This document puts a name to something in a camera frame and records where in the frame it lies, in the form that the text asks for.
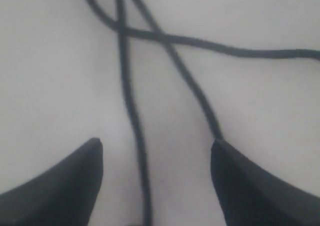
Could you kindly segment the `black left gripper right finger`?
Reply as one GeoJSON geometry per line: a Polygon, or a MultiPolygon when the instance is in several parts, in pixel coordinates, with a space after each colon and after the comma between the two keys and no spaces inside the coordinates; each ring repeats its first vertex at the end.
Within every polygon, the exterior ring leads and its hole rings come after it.
{"type": "Polygon", "coordinates": [[[270,174],[226,141],[214,141],[210,170],[228,226],[320,224],[319,197],[270,174]]]}

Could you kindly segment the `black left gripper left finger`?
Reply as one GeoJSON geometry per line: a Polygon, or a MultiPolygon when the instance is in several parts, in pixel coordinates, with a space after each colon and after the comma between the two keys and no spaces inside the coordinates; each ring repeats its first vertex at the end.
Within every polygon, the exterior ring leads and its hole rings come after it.
{"type": "Polygon", "coordinates": [[[0,196],[2,226],[87,226],[103,179],[103,145],[91,138],[43,174],[0,196]]]}

